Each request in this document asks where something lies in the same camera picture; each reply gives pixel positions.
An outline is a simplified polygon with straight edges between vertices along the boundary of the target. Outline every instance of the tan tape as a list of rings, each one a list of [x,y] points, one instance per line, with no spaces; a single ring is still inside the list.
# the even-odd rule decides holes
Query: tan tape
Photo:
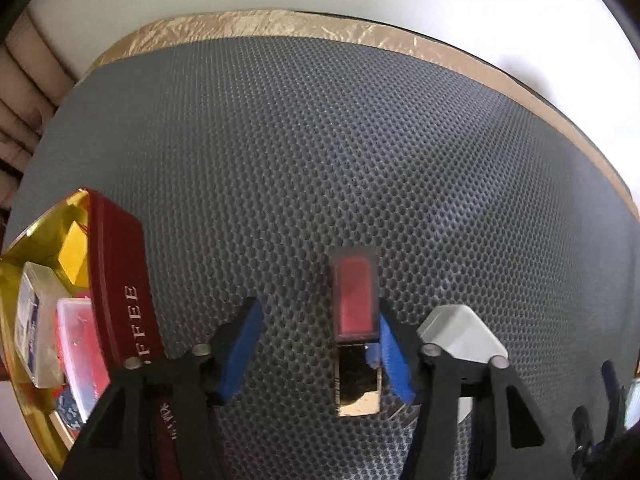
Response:
[[[629,211],[639,219],[638,208],[618,174],[578,129],[511,77],[452,46],[427,40],[389,25],[306,14],[291,10],[238,10],[193,14],[159,20],[116,42],[90,67],[193,41],[239,36],[288,36],[343,41],[399,52],[435,63],[465,75],[521,104],[569,139],[604,174]]]

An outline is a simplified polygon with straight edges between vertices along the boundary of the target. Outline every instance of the pink object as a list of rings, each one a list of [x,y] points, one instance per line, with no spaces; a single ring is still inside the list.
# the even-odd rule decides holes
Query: pink object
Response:
[[[63,298],[58,301],[58,340],[71,393],[82,421],[86,422],[109,385],[89,298]]]
[[[370,248],[338,250],[332,259],[337,342],[378,338],[378,268]]]

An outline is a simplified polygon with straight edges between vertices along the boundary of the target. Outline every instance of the honeycomb foam surface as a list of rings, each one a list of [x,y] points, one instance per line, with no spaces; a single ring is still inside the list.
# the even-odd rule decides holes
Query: honeycomb foam surface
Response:
[[[121,60],[78,85],[22,181],[7,240],[77,187],[143,223],[166,351],[265,304],[242,394],[218,410],[235,479],[395,479],[416,408],[335,416],[328,259],[379,249],[382,294],[422,322],[465,303],[506,346],[562,446],[598,436],[611,358],[640,342],[638,225],[565,137],[428,62],[309,38],[235,38]],[[456,478],[466,471],[469,424]]]

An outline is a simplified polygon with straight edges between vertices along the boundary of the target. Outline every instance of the gray foam mat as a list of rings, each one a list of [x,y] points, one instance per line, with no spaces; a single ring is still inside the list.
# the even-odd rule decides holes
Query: gray foam mat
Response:
[[[414,408],[337,418],[328,256],[369,244],[414,324],[466,303],[494,330],[563,446],[599,378],[638,355],[638,224],[566,138],[428,62],[307,38],[235,38],[97,70],[51,121],[7,239],[74,188],[139,218],[162,339],[177,356],[242,298],[266,323],[219,409],[236,479],[394,479]],[[467,431],[456,454],[465,470]]]

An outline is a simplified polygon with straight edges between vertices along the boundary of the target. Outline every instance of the small clear container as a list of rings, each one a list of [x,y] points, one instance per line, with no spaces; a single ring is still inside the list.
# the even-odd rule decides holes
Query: small clear container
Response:
[[[89,298],[58,301],[58,345],[71,393],[83,422],[109,385]]]
[[[68,295],[49,267],[26,262],[22,269],[15,315],[15,349],[37,388],[63,383],[56,351],[56,303]]]

